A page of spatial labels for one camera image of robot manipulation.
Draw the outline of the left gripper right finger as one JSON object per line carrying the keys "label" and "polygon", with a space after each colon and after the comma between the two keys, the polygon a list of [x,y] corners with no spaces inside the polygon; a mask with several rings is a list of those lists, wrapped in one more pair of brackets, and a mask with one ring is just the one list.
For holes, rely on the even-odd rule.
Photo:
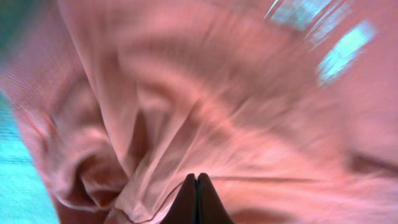
{"label": "left gripper right finger", "polygon": [[208,174],[197,178],[197,224],[233,224]]}

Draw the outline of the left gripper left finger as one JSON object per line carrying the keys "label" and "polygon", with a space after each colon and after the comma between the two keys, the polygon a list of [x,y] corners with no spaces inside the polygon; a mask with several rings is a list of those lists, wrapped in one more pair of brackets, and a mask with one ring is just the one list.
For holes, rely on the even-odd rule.
{"label": "left gripper left finger", "polygon": [[161,224],[196,224],[197,181],[194,174],[188,174]]}

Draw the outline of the red polo shirt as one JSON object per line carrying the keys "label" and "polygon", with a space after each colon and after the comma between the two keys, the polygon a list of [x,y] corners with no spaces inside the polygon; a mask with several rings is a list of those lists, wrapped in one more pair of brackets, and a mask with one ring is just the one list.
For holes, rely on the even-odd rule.
{"label": "red polo shirt", "polygon": [[1,95],[59,223],[397,222],[396,1],[2,1]]}

